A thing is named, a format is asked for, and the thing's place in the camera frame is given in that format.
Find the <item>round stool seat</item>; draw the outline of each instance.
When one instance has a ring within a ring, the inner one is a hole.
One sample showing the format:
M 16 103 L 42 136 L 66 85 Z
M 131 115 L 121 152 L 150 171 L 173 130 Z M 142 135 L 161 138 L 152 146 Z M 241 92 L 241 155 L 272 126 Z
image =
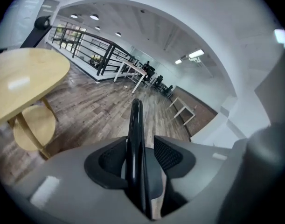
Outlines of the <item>round stool seat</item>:
M 45 106 L 33 105 L 22 111 L 22 115 L 38 141 L 43 146 L 47 145 L 51 141 L 55 132 L 56 121 L 51 110 Z M 14 138 L 17 144 L 24 150 L 38 150 L 38 148 L 23 131 L 17 119 L 14 125 Z

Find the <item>round ceiling lamp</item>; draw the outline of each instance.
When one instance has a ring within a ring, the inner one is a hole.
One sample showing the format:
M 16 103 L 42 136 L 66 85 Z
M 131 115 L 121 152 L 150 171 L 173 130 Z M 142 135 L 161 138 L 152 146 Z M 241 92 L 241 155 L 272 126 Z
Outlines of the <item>round ceiling lamp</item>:
M 94 20 L 99 20 L 99 16 L 97 14 L 91 15 L 90 18 L 92 18 Z

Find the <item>wooden table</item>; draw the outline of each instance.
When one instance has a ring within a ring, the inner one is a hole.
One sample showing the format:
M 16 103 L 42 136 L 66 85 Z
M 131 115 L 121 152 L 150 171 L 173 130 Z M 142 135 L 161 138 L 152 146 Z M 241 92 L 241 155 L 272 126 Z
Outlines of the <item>wooden table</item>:
M 143 80 L 143 78 L 146 76 L 146 72 L 145 72 L 144 70 L 142 70 L 141 68 L 136 67 L 132 62 L 123 61 L 122 64 L 120 65 L 120 68 L 119 68 L 119 70 L 118 70 L 118 72 L 117 72 L 117 74 L 116 74 L 114 80 L 113 80 L 114 82 L 116 82 L 116 80 L 117 80 L 117 78 L 118 78 L 118 75 L 119 75 L 119 73 L 120 73 L 120 71 L 122 70 L 122 68 L 123 68 L 124 65 L 129 66 L 129 69 L 128 69 L 128 71 L 126 72 L 125 77 L 126 77 L 127 73 L 130 71 L 131 68 L 133 68 L 134 70 L 136 70 L 137 72 L 139 72 L 139 73 L 142 75 L 141 78 L 140 78 L 140 80 L 137 82 L 135 88 L 134 88 L 133 91 L 132 91 L 132 94 L 133 94 L 133 93 L 136 91 L 137 87 L 139 86 L 140 82 L 141 82 L 141 81 Z
M 181 102 L 181 104 L 183 105 L 183 107 L 177 112 L 177 114 L 174 116 L 174 119 L 175 119 L 184 109 L 187 109 L 187 110 L 192 114 L 191 118 L 189 118 L 189 119 L 184 123 L 184 126 L 185 126 L 191 119 L 193 119 L 193 118 L 195 117 L 195 113 L 194 113 L 195 108 L 194 108 L 193 110 L 190 109 L 190 107 L 189 107 L 188 105 L 186 105 L 186 103 L 185 103 L 184 101 L 182 101 L 179 97 L 177 97 L 177 98 L 171 103 L 171 105 L 170 105 L 168 108 L 170 108 L 177 100 Z
M 27 117 L 24 118 L 22 111 L 28 108 L 31 112 L 33 108 L 29 107 L 36 101 L 42 100 L 50 112 L 39 111 L 44 115 L 44 117 L 40 117 L 42 125 L 40 129 L 50 130 L 50 127 L 44 125 L 44 121 L 50 120 L 50 113 L 54 114 L 54 112 L 44 96 L 64 79 L 69 69 L 68 59 L 52 50 L 22 48 L 1 53 L 0 125 L 17 118 L 16 123 L 20 124 L 32 143 L 42 151 L 42 144 L 33 134 L 36 133 L 34 129 L 37 124 L 35 126 L 29 124 L 31 129 L 28 126 Z

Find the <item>ceiling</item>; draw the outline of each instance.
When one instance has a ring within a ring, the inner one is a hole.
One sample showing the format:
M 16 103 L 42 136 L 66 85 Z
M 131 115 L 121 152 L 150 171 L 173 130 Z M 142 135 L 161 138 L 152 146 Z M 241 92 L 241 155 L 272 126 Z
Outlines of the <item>ceiling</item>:
M 125 30 L 139 35 L 148 42 L 164 51 L 170 63 L 173 63 L 186 54 L 190 54 L 200 45 L 185 31 L 174 25 L 167 19 L 139 7 L 124 5 L 120 3 L 87 3 L 60 9 L 59 15 L 73 19 L 71 14 L 77 14 L 74 19 L 94 29 L 99 26 L 102 32 L 114 34 Z M 93 20 L 89 16 L 98 14 L 99 20 Z M 216 66 L 208 54 L 200 57 L 206 66 Z M 182 67 L 191 67 L 193 64 L 187 60 L 181 64 Z

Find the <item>white desk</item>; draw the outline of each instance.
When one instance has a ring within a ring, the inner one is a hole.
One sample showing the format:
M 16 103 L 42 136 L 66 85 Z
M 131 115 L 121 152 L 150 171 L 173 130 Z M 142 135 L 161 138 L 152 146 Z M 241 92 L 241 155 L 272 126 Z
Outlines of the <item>white desk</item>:
M 117 78 L 118 78 L 118 75 L 119 75 L 119 73 L 120 73 L 120 71 L 122 70 L 122 68 L 123 68 L 124 65 L 129 66 L 128 71 L 125 73 L 125 77 L 127 76 L 127 73 L 129 72 L 129 70 L 130 70 L 131 68 L 133 68 L 134 70 L 136 70 L 137 72 L 139 72 L 139 73 L 142 75 L 142 77 L 141 77 L 140 80 L 137 82 L 135 88 L 134 88 L 133 91 L 132 91 L 132 94 L 133 94 L 133 93 L 136 91 L 137 87 L 139 86 L 140 82 L 141 82 L 141 81 L 143 80 L 143 78 L 146 76 L 146 72 L 145 72 L 144 70 L 142 70 L 142 69 L 136 67 L 132 62 L 123 61 L 123 63 L 121 64 L 121 66 L 120 66 L 120 68 L 119 68 L 119 70 L 118 70 L 118 72 L 117 72 L 117 74 L 116 74 L 116 76 L 115 76 L 115 78 L 114 78 L 114 80 L 113 80 L 114 82 L 116 82 L 116 80 L 117 80 Z M 132 75 L 131 80 L 133 80 L 135 74 L 136 74 L 136 72 Z
M 184 110 L 184 109 L 187 109 L 191 114 L 192 114 L 192 117 L 189 118 L 185 123 L 184 123 L 184 126 L 189 122 L 191 121 L 191 119 L 193 119 L 195 117 L 195 113 L 194 113 L 194 109 L 190 109 L 190 107 L 188 105 L 185 104 L 184 101 L 182 101 L 179 97 L 177 97 L 174 102 L 171 103 L 171 105 L 168 107 L 168 109 L 176 102 L 176 101 L 180 101 L 181 104 L 183 105 L 183 107 L 177 112 L 177 114 L 174 116 L 174 119 Z

